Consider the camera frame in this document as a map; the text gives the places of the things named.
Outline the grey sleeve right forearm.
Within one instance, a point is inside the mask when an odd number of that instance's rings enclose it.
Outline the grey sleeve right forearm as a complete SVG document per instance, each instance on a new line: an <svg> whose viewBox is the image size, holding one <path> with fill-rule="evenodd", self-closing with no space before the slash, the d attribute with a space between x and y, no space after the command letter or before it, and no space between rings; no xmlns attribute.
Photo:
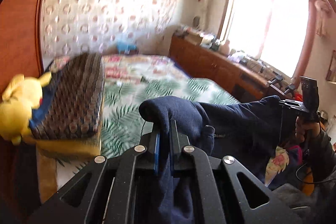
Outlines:
<svg viewBox="0 0 336 224"><path fill-rule="evenodd" d="M322 131L309 142L309 164L315 183L311 196L306 196L291 184L273 191L294 213L294 223L335 222L335 152L327 133Z"/></svg>

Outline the person's right hand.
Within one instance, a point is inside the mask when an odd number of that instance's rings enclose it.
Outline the person's right hand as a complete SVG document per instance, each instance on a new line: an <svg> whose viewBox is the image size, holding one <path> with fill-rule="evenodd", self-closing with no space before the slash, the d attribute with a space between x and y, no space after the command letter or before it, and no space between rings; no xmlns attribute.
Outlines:
<svg viewBox="0 0 336 224"><path fill-rule="evenodd" d="M303 117L298 117L295 122L295 138L299 143L303 143L306 138L314 139L321 133L320 124L307 122Z"/></svg>

